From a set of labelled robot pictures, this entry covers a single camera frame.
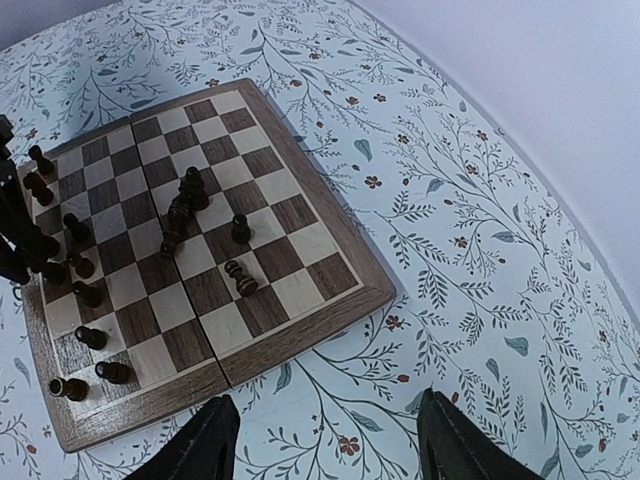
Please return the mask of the dark small chess piece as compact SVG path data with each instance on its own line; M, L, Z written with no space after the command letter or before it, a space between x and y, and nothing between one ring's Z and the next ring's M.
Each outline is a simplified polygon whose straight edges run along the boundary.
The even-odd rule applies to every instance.
M228 276L235 281L236 291L241 297L253 295L259 288L257 280L244 271L244 267L236 260L229 260L224 265Z
M95 273L95 266L91 262L91 260L89 258L83 257L78 252L68 252L67 262L74 269L76 275L82 279L89 279Z

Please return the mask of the wooden chess board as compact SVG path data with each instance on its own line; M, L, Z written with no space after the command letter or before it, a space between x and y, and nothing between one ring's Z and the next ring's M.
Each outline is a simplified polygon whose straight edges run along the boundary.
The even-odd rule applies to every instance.
M48 177L20 170L41 231L60 243L67 278L40 275L21 292L38 380L61 448L74 453L191 407L270 370L375 312L395 287L256 84L237 80L115 121L46 153ZM190 208L171 258L160 253L172 200L188 167L209 206ZM36 172L53 191L41 206L24 187ZM73 213L91 229L76 242ZM244 214L246 245L233 242ZM95 273L76 275L75 251ZM238 261L259 283L241 297L224 270ZM103 293L91 309L73 293L82 281ZM92 350L77 327L104 331ZM95 373L98 362L131 368L125 384ZM87 382L85 400L53 397L55 377Z

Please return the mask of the dark pawn placed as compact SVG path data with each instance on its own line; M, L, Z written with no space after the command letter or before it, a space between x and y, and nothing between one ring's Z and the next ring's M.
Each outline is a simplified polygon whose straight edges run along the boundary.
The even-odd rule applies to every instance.
M91 229L73 213L66 213L63 223L70 231L71 237L78 243L83 243L91 238Z
M30 172L26 174L23 179L23 184L41 206L48 206L54 200L53 191L47 186L38 173Z
M44 156L42 149L38 145L33 145L29 148L28 156L36 163L37 171L40 175L48 177L55 172L53 162Z

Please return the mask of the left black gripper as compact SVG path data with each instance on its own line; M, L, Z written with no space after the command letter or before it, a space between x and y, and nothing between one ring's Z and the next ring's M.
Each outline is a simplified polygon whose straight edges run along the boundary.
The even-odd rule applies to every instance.
M9 245L17 240L27 265L41 273L46 263L60 251L60 243L44 235L32 221L22 193L16 189L16 167L7 144L13 139L13 126L1 115L1 276L8 280L23 279L23 259Z

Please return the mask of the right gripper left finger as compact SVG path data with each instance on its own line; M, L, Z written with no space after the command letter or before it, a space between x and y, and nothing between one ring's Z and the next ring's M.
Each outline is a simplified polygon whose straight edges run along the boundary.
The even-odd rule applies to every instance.
M239 428L232 398L213 397L126 480L233 479Z

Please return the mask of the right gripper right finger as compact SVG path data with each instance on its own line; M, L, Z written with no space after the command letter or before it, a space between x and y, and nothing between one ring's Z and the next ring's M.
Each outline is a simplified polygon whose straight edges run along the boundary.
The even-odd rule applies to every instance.
M417 430L424 479L508 480L540 477L497 447L439 391L428 388L423 392Z

